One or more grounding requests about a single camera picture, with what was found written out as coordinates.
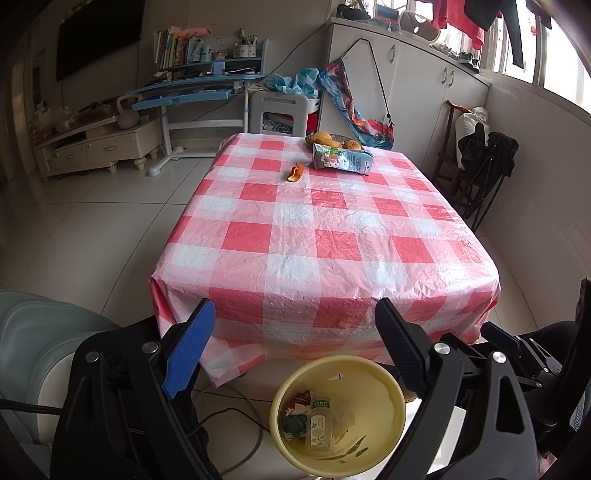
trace metal screw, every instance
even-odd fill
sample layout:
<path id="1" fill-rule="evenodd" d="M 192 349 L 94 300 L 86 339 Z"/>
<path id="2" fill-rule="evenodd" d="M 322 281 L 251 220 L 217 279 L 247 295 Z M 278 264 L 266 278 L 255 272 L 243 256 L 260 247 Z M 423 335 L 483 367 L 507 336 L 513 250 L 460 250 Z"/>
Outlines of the metal screw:
<path id="1" fill-rule="evenodd" d="M 492 359 L 498 364 L 504 364 L 507 361 L 507 357 L 503 352 L 493 352 Z"/>
<path id="2" fill-rule="evenodd" d="M 157 342 L 145 342 L 142 345 L 143 353 L 156 353 L 158 351 L 158 343 Z"/>
<path id="3" fill-rule="evenodd" d="M 88 363 L 96 362 L 99 359 L 99 352 L 88 352 L 86 354 L 86 361 Z"/>
<path id="4" fill-rule="evenodd" d="M 443 342 L 436 343 L 434 349 L 442 355 L 447 355 L 451 351 L 449 345 Z"/>

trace yellow bucket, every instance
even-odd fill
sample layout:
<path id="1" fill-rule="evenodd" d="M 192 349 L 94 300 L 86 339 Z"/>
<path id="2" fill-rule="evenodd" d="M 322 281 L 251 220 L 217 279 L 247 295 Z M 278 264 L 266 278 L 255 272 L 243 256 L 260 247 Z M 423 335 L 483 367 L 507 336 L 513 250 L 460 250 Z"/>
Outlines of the yellow bucket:
<path id="1" fill-rule="evenodd" d="M 355 424 L 335 439 L 335 449 L 323 456 L 307 452 L 280 432 L 279 413 L 299 392 L 327 391 L 346 400 Z M 320 358 L 293 373 L 275 394 L 269 425 L 281 454 L 311 475 L 343 478 L 365 472 L 384 460 L 398 443 L 406 419 L 404 395 L 386 370 L 353 355 Z"/>

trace plastic tablecloth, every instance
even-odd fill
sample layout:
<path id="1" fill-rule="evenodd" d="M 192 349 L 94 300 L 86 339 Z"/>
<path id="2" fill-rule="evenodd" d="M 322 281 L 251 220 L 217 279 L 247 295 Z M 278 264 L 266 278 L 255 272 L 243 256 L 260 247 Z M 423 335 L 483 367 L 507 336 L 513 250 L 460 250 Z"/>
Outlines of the plastic tablecloth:
<path id="1" fill-rule="evenodd" d="M 238 134 L 218 152 L 150 278 L 162 335 L 214 302 L 200 360 L 214 385 L 272 358 L 391 362 L 374 324 L 383 297 L 433 340 L 478 338 L 495 264 L 404 155 L 367 150 L 368 176 L 314 170 L 302 138 Z"/>

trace bottle label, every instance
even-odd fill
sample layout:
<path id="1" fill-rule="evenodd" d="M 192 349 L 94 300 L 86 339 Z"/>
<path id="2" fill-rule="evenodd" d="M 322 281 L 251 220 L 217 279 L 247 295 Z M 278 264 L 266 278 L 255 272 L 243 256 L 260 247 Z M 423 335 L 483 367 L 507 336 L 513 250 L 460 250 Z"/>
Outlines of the bottle label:
<path id="1" fill-rule="evenodd" d="M 310 418 L 310 446 L 323 447 L 324 446 L 324 429 L 326 425 L 326 418 L 324 415 L 313 415 Z"/>
<path id="2" fill-rule="evenodd" d="M 314 400 L 312 402 L 312 410 L 318 407 L 330 408 L 330 402 L 328 400 Z"/>

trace black tv screen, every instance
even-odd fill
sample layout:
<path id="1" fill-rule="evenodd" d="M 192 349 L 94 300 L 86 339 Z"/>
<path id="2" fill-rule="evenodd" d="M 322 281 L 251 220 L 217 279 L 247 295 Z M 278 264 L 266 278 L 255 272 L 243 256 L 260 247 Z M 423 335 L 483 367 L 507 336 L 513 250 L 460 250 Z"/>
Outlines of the black tv screen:
<path id="1" fill-rule="evenodd" d="M 145 0 L 93 0 L 62 23 L 57 40 L 56 80 L 138 42 L 144 4 Z"/>

